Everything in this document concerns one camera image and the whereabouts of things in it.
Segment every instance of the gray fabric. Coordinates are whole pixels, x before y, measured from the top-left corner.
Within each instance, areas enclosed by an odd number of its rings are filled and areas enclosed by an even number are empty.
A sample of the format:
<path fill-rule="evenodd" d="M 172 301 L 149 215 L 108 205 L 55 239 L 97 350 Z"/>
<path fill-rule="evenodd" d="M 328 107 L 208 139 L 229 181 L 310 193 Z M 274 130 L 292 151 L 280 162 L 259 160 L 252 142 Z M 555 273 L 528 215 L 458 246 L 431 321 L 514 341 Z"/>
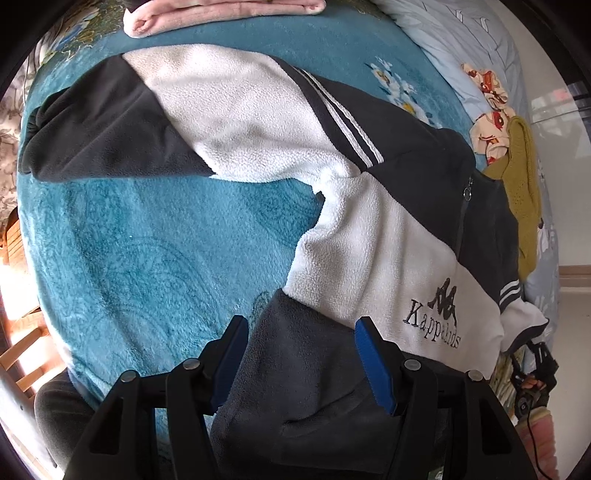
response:
<path fill-rule="evenodd" d="M 13 433 L 48 471 L 53 471 L 55 464 L 37 427 L 33 405 L 1 365 L 0 429 Z"/>
<path fill-rule="evenodd" d="M 33 111 L 18 169 L 57 182 L 213 174 L 121 55 L 100 62 Z"/>
<path fill-rule="evenodd" d="M 67 370 L 37 392 L 35 419 L 47 450 L 62 470 L 94 413 L 70 382 Z"/>
<path fill-rule="evenodd" d="M 374 478 L 383 472 L 400 418 L 377 406 L 353 335 L 275 293 L 213 421 L 210 437 L 224 477 Z M 440 440 L 445 425 L 442 411 Z"/>

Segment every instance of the light blue bedsheet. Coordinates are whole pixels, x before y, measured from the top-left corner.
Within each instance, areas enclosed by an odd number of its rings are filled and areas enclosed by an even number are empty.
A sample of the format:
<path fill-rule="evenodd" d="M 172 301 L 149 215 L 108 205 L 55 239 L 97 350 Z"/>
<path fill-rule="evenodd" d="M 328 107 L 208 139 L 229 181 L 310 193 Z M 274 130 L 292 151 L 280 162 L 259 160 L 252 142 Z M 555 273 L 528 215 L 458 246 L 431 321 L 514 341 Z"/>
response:
<path fill-rule="evenodd" d="M 221 22 L 142 40 L 118 31 L 67 61 L 51 59 L 31 89 L 27 113 L 107 56 L 183 43 L 275 55 L 466 138 L 472 126 L 422 51 L 364 2 L 329 3 L 315 17 Z M 296 243 L 320 213 L 311 189 L 295 180 L 47 184 L 20 174 L 18 196 L 41 307 L 71 355 L 73 376 L 99 400 L 126 369 L 156 374 L 198 355 L 234 314 L 255 321 L 284 285 Z"/>

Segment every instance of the white fleece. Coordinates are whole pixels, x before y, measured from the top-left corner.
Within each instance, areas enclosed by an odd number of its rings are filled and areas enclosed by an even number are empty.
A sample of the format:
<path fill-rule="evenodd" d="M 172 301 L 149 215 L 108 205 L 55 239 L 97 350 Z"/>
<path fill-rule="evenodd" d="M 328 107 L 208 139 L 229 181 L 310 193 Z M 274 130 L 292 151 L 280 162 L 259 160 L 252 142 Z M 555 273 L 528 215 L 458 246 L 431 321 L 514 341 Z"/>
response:
<path fill-rule="evenodd" d="M 185 139 L 224 180 L 359 175 L 324 133 L 300 88 L 272 58 L 213 45 L 123 55 Z"/>
<path fill-rule="evenodd" d="M 548 319 L 532 303 L 521 299 L 512 301 L 501 314 L 501 324 L 505 331 L 501 342 L 501 351 L 506 352 L 515 338 L 526 328 L 546 323 L 548 323 Z"/>

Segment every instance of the floral cloth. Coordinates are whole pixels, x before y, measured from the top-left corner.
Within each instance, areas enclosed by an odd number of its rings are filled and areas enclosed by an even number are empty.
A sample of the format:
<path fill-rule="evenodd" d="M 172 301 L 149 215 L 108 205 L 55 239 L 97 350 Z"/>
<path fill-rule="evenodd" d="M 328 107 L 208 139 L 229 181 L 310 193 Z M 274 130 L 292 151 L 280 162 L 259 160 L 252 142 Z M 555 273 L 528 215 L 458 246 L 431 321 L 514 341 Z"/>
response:
<path fill-rule="evenodd" d="M 0 232 L 17 206 L 18 140 L 25 98 L 58 30 L 55 25 L 39 41 L 0 100 Z"/>
<path fill-rule="evenodd" d="M 509 118 L 515 111 L 507 105 L 509 96 L 492 70 L 476 70 L 465 63 L 462 69 L 484 94 L 492 112 L 481 115 L 470 130 L 470 139 L 475 153 L 486 155 L 486 164 L 507 153 L 509 147 Z"/>

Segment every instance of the pink object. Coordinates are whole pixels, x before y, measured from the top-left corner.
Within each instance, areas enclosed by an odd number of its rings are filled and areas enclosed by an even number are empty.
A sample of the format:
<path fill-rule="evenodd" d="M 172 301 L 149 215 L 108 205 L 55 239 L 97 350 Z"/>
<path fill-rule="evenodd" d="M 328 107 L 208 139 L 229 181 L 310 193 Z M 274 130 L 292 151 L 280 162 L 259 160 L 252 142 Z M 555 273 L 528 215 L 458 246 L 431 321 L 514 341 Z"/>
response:
<path fill-rule="evenodd" d="M 559 480 L 558 461 L 556 460 L 556 444 L 554 442 L 554 423 L 550 411 L 539 407 L 532 411 L 530 417 L 531 431 L 534 434 L 540 468 L 553 480 Z M 534 465 L 539 480 L 546 480 L 535 465 L 534 443 L 525 419 L 521 419 L 515 427 L 519 438 L 525 446 L 528 456 Z"/>
<path fill-rule="evenodd" d="M 208 22 L 260 17 L 262 15 L 316 15 L 324 0 L 150 0 L 123 15 L 123 29 L 132 38 L 148 37 Z"/>

